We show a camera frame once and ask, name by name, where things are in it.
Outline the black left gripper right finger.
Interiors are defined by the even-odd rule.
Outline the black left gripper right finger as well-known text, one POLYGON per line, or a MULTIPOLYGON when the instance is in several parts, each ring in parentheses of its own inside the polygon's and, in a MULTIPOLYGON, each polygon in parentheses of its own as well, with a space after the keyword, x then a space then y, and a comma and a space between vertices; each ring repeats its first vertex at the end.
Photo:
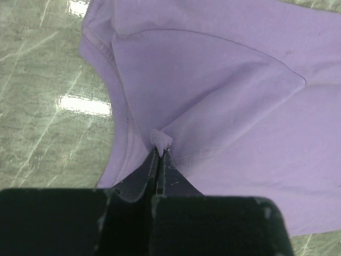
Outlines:
POLYGON ((152 255, 293 255, 283 216, 268 198, 205 196, 160 160, 151 201, 152 255))

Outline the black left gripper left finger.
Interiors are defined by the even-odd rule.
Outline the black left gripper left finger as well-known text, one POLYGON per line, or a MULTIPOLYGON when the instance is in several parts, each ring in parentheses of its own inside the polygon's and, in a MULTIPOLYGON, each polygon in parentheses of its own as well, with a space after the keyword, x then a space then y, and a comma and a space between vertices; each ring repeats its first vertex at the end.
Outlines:
POLYGON ((153 149, 111 188, 1 191, 1 255, 148 255, 153 149))

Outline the purple t-shirt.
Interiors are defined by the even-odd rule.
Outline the purple t-shirt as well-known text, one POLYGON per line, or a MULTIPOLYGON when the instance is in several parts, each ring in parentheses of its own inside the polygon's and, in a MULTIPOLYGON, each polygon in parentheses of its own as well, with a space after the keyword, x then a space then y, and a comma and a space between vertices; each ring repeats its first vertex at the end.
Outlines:
POLYGON ((340 14, 282 1, 91 1, 80 53, 113 108, 100 188, 169 149, 206 195, 273 200, 292 236, 340 229, 340 14))

